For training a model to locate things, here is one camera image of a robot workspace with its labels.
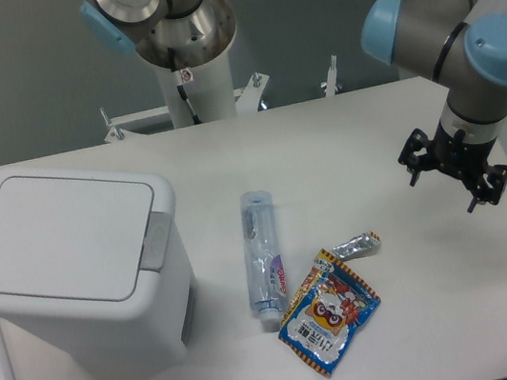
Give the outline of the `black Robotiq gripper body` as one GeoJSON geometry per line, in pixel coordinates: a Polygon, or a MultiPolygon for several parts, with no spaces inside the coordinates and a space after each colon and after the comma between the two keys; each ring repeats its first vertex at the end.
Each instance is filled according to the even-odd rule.
{"type": "Polygon", "coordinates": [[[436,166],[442,173],[462,182],[466,174],[483,173],[490,166],[487,161],[495,140],[470,144],[456,136],[457,133],[448,134],[438,123],[430,153],[436,157],[436,166]]]}

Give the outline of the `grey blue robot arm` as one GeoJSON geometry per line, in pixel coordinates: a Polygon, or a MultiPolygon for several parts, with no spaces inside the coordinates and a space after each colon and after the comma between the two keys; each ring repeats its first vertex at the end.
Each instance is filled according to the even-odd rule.
{"type": "MultiPolygon", "coordinates": [[[[362,49],[448,90],[436,133],[415,130],[399,163],[413,177],[437,170],[463,183],[473,205],[497,204],[507,166],[489,153],[507,116],[507,14],[468,23],[478,0],[376,0],[362,49]]],[[[241,112],[228,51],[236,33],[225,0],[86,0],[84,24],[108,49],[154,69],[179,128],[241,112]]]]}

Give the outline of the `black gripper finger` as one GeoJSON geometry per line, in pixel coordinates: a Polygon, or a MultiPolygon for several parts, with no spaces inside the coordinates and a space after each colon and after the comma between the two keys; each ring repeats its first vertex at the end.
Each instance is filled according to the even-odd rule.
{"type": "Polygon", "coordinates": [[[462,179],[464,188],[472,194],[472,200],[467,208],[469,213],[476,206],[499,204],[507,185],[507,166],[489,166],[483,173],[466,174],[462,179]]]}
{"type": "Polygon", "coordinates": [[[414,187],[421,173],[434,170],[430,140],[421,129],[414,129],[407,138],[397,162],[411,174],[410,186],[414,187]]]}

